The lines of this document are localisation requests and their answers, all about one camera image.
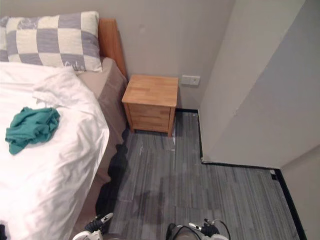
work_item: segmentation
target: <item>gray wall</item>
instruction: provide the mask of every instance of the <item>gray wall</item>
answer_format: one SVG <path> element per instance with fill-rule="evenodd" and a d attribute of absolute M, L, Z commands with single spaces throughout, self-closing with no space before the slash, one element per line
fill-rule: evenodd
<path fill-rule="evenodd" d="M 320 1 L 307 0 L 209 153 L 280 168 L 320 144 Z"/>
<path fill-rule="evenodd" d="M 2 16 L 97 10 L 116 18 L 129 75 L 201 76 L 180 86 L 179 106 L 197 109 L 235 0 L 0 0 Z"/>
<path fill-rule="evenodd" d="M 281 168 L 308 240 L 320 236 L 320 146 Z"/>
<path fill-rule="evenodd" d="M 265 69 L 305 0 L 237 0 L 199 113 L 208 154 Z"/>

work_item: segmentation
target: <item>pillow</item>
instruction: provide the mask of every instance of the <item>pillow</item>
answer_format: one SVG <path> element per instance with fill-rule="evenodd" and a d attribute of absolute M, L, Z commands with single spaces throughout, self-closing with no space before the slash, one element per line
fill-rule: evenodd
<path fill-rule="evenodd" d="M 6 44 L 6 26 L 9 20 L 8 16 L 0 18 L 0 61 L 8 62 L 7 44 Z"/>
<path fill-rule="evenodd" d="M 10 17 L 6 24 L 10 62 L 101 72 L 96 11 L 43 17 Z"/>

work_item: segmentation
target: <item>white bedsheet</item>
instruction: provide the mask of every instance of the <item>white bedsheet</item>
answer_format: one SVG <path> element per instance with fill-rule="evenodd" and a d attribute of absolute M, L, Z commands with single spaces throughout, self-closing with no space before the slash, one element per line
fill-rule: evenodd
<path fill-rule="evenodd" d="M 9 153 L 6 128 L 23 107 L 55 107 L 52 139 Z M 0 62 L 0 223 L 11 240 L 67 240 L 82 209 L 109 129 L 72 68 Z"/>

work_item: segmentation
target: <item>electrical outlet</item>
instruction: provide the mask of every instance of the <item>electrical outlet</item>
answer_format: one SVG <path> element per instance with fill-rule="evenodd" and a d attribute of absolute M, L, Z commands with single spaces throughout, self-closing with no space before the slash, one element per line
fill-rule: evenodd
<path fill-rule="evenodd" d="M 200 82 L 199 76 L 191 76 L 190 77 L 190 85 L 198 86 Z"/>
<path fill-rule="evenodd" d="M 199 82 L 200 82 L 200 77 L 199 76 L 182 75 L 180 82 L 183 85 L 198 86 Z"/>

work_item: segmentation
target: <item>wooden headboard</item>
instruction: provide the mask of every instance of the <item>wooden headboard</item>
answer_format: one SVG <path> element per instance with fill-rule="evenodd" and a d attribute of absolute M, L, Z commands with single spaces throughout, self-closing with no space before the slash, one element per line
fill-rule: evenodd
<path fill-rule="evenodd" d="M 117 27 L 117 22 L 114 18 L 99 19 L 98 39 L 100 46 L 100 56 L 113 59 L 122 74 L 127 78 L 121 39 Z"/>

